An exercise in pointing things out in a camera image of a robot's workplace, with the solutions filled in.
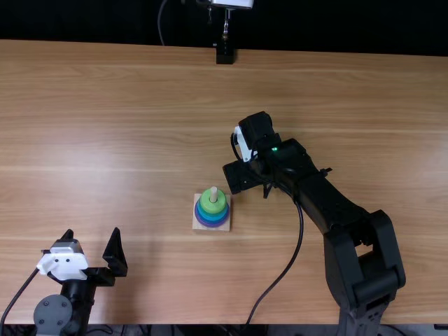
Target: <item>black cable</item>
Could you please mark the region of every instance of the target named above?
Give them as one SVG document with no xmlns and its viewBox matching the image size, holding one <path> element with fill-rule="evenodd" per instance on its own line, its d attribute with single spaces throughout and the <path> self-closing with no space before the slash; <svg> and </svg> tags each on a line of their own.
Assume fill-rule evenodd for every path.
<svg viewBox="0 0 448 336">
<path fill-rule="evenodd" d="M 235 155 L 235 157 L 237 158 L 238 161 L 242 162 L 242 159 L 240 158 L 240 156 L 238 155 L 237 149 L 235 147 L 235 143 L 234 143 L 234 136 L 235 134 L 232 133 L 232 135 L 230 136 L 230 144 L 232 146 L 232 150 L 233 153 Z M 251 313 L 249 314 L 249 317 L 247 319 L 247 322 L 245 324 L 245 327 L 247 327 L 249 325 L 249 323 L 251 322 L 251 319 L 255 313 L 255 310 L 257 309 L 258 305 L 261 303 L 261 301 L 263 300 L 263 298 L 280 282 L 280 280 L 283 279 L 283 277 L 286 275 L 286 273 L 288 273 L 289 269 L 293 266 L 295 259 L 297 258 L 299 251 L 300 251 L 300 247 L 302 245 L 302 240 L 303 240 L 303 230 L 304 230 L 304 224 L 305 221 L 303 219 L 303 212 L 302 212 L 302 207 L 300 206 L 300 204 L 298 203 L 297 200 L 294 199 L 294 196 L 292 195 L 291 192 L 289 192 L 289 190 L 284 186 L 281 185 L 279 183 L 275 183 L 273 181 L 269 181 L 266 178 L 263 178 L 259 175 L 257 175 L 251 168 L 250 164 L 245 164 L 244 165 L 247 168 L 247 171 L 250 172 L 254 178 L 258 179 L 259 181 L 263 182 L 265 185 L 271 185 L 274 186 L 275 188 L 279 188 L 281 191 L 283 191 L 284 193 L 286 193 L 289 197 L 291 197 L 294 201 L 294 204 L 297 207 L 297 210 L 299 212 L 299 224 L 300 224 L 300 229 L 299 229 L 299 238 L 297 241 L 297 246 L 295 247 L 293 256 L 291 257 L 289 263 L 287 264 L 287 266 L 285 267 L 285 269 L 283 270 L 282 273 L 280 273 L 280 275 L 277 277 L 277 279 L 274 280 L 273 283 L 271 283 L 271 285 L 263 292 L 263 294 L 258 298 L 258 300 L 255 302 Z"/>
<path fill-rule="evenodd" d="M 145 335 L 149 335 L 147 331 L 143 330 L 143 326 L 142 326 L 141 324 L 139 324 L 139 327 L 140 327 L 140 330 L 141 330 L 141 334 L 142 334 L 143 336 L 145 336 Z"/>
<path fill-rule="evenodd" d="M 26 287 L 28 287 L 29 283 L 32 281 L 32 279 L 34 279 L 34 277 L 36 276 L 36 274 L 39 272 L 39 270 L 36 268 L 30 276 L 28 276 L 28 279 L 25 281 L 25 283 L 22 285 L 22 287 L 20 287 L 19 291 L 17 292 L 17 294 L 14 295 L 13 299 L 11 300 L 11 302 L 9 302 L 7 308 L 5 309 L 5 312 L 3 313 L 3 316 L 1 317 L 0 320 L 0 336 L 3 336 L 3 329 L 5 326 L 5 321 L 6 321 L 6 317 L 9 313 L 9 311 L 11 310 L 11 308 L 13 308 L 13 305 L 15 304 L 15 302 L 18 300 L 18 298 L 21 296 L 21 294 L 23 293 L 23 291 L 25 290 Z"/>
<path fill-rule="evenodd" d="M 112 330 L 112 328 L 109 325 L 103 324 L 103 326 L 108 328 L 108 330 L 101 329 L 101 328 L 90 329 L 85 334 L 90 334 L 90 333 L 93 333 L 94 331 L 102 331 L 103 333 L 106 333 L 107 335 L 112 335 L 113 334 L 113 330 Z"/>
<path fill-rule="evenodd" d="M 277 277 L 277 279 L 275 279 L 274 282 L 271 283 L 271 285 L 258 298 L 258 300 L 256 301 L 256 303 L 254 304 L 254 306 L 252 308 L 251 313 L 249 314 L 249 318 L 247 319 L 247 322 L 246 322 L 245 326 L 249 325 L 249 323 L 251 322 L 251 319 L 253 317 L 253 314 L 255 313 L 255 310 L 257 309 L 257 307 L 260 304 L 260 302 L 280 282 L 280 280 L 283 279 L 283 277 L 286 275 L 286 273 L 288 273 L 289 269 L 291 268 L 291 266 L 293 266 L 293 264 L 295 262 L 295 259 L 297 258 L 298 254 L 299 254 L 300 247 L 302 245 L 302 240 L 303 240 L 304 220 L 303 220 L 303 212 L 302 212 L 302 208 L 300 207 L 300 204 L 298 204 L 296 202 L 295 205 L 297 207 L 297 210 L 299 211 L 300 230 L 299 230 L 299 239 L 298 239 L 298 242 L 297 242 L 297 246 L 295 247 L 295 250 L 294 250 L 294 253 L 293 253 L 293 257 L 291 258 L 291 260 L 289 260 L 289 263 L 287 264 L 287 266 L 285 267 L 283 272 L 280 273 L 280 275 Z"/>
<path fill-rule="evenodd" d="M 394 325 L 390 325 L 390 324 L 382 324 L 382 326 L 390 328 L 394 331 L 396 331 L 397 333 L 399 333 L 401 336 L 407 336 L 403 331 L 401 331 L 400 329 L 398 329 L 397 327 L 395 327 Z"/>
<path fill-rule="evenodd" d="M 163 41 L 163 37 L 162 37 L 162 28 L 160 27 L 160 20 L 162 19 L 163 8 L 167 4 L 167 2 L 168 2 L 168 0 L 162 1 L 162 3 L 160 4 L 160 7 L 159 7 L 159 13 L 157 14 L 157 29 L 159 31 L 159 38 L 160 38 L 160 42 L 161 42 L 162 46 L 165 45 L 165 42 Z"/>
</svg>

